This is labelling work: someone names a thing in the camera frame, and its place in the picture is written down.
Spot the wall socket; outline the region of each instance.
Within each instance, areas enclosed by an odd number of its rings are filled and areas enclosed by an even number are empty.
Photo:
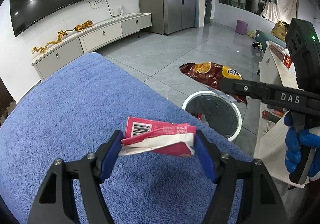
[[[120,6],[121,15],[125,15],[124,5]]]

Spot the purple stool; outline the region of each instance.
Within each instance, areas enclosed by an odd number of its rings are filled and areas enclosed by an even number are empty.
[[[241,35],[245,35],[247,33],[247,29],[248,29],[248,23],[238,19],[236,32]]]

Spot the screw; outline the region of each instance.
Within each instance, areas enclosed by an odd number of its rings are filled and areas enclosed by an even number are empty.
[[[262,165],[262,161],[260,159],[254,159],[253,162],[255,165]]]
[[[89,154],[87,154],[87,159],[89,159],[89,160],[92,160],[92,159],[94,159],[96,157],[96,154],[95,153],[89,153]]]
[[[62,164],[62,159],[60,159],[60,158],[56,159],[56,160],[54,161],[54,164],[55,164],[55,165],[60,165],[60,164]]]
[[[228,153],[221,153],[223,159],[229,159],[230,155]]]

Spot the blue glove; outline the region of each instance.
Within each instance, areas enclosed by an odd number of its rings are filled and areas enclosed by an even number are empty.
[[[290,112],[285,115],[284,124],[290,127],[285,138],[287,150],[284,159],[288,172],[294,172],[301,160],[301,144],[307,147],[315,147],[316,154],[308,176],[311,181],[318,180],[320,178],[320,127],[304,129],[300,134],[297,134],[292,127],[293,121]]]

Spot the trash can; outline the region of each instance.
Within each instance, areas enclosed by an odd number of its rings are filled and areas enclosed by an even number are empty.
[[[242,20],[237,20],[236,32],[245,35],[247,33],[248,23]]]
[[[202,120],[233,144],[241,130],[242,118],[238,107],[212,91],[200,91],[190,95],[182,109]]]

